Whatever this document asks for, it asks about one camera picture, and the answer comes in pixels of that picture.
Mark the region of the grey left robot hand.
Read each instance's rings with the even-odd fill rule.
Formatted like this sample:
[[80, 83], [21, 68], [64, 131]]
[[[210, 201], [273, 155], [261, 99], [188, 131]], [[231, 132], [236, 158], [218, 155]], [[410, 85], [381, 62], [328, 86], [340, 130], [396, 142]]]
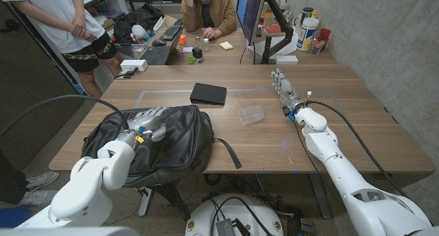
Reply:
[[139, 133], [144, 139], [150, 139], [153, 142], [160, 141], [166, 133], [166, 125], [160, 123], [160, 120], [167, 110], [166, 107], [157, 107], [141, 111], [134, 118], [128, 120], [128, 127]]

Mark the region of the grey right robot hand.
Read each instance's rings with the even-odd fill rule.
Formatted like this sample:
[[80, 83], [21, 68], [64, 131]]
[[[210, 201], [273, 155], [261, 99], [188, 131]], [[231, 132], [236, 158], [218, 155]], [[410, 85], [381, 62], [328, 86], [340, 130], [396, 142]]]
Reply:
[[273, 87], [278, 93], [284, 106], [294, 108], [299, 103], [302, 103], [295, 88], [291, 85], [290, 81], [285, 77], [285, 74], [280, 69], [272, 71], [270, 75], [273, 80]]

